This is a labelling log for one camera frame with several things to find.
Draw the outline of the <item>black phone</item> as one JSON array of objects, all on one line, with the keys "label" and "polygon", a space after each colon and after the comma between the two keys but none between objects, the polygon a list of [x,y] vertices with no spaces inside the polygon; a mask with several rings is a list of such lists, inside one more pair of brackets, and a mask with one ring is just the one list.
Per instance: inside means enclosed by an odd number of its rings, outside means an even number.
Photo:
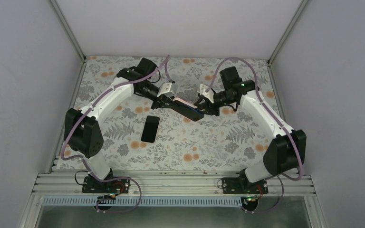
[{"label": "black phone", "polygon": [[204,114],[196,110],[195,108],[184,104],[180,101],[174,101],[174,110],[184,117],[196,122],[204,118]]}]

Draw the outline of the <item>pink phone case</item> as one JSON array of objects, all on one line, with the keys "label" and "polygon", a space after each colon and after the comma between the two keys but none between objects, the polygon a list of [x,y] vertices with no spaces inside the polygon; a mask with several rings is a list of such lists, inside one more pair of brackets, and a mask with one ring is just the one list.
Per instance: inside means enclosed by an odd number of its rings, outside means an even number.
[{"label": "pink phone case", "polygon": [[192,103],[190,103],[190,102],[188,102],[188,101],[185,101],[185,100],[183,100],[183,99],[181,99],[181,98],[178,98],[178,97],[175,97],[174,99],[173,99],[173,101],[174,102],[180,102],[180,103],[182,103],[182,104],[184,104],[184,105],[186,105],[186,106],[189,106],[189,107],[191,107],[191,108],[193,108],[193,109],[197,109],[198,107],[197,106],[195,106],[194,104],[192,104]]}]

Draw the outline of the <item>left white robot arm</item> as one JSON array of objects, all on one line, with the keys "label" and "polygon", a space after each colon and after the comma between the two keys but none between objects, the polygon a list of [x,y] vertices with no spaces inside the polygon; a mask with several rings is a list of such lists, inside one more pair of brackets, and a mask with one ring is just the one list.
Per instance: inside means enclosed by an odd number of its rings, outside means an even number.
[{"label": "left white robot arm", "polygon": [[103,137],[100,124],[125,99],[137,90],[138,84],[156,75],[162,68],[167,68],[170,56],[151,73],[143,76],[130,68],[122,69],[113,83],[81,110],[69,109],[65,117],[64,142],[60,151],[61,159],[67,161],[65,149],[69,146],[76,151],[76,158],[81,158],[88,173],[95,178],[94,186],[101,192],[108,192],[113,187],[112,170],[101,153]]}]

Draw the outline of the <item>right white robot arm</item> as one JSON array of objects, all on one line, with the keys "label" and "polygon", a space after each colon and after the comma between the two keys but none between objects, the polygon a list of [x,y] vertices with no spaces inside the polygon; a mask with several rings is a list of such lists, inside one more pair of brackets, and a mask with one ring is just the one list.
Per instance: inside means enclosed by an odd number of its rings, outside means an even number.
[{"label": "right white robot arm", "polygon": [[195,103],[198,110],[216,115],[221,107],[235,104],[248,112],[271,139],[261,160],[241,170],[234,183],[243,193],[251,193],[262,181],[294,168],[298,169],[301,178],[307,140],[305,132],[294,130],[281,119],[264,101],[255,80],[242,80],[236,67],[222,70],[220,76],[224,88],[221,92],[216,93],[209,85],[200,84],[199,99]]}]

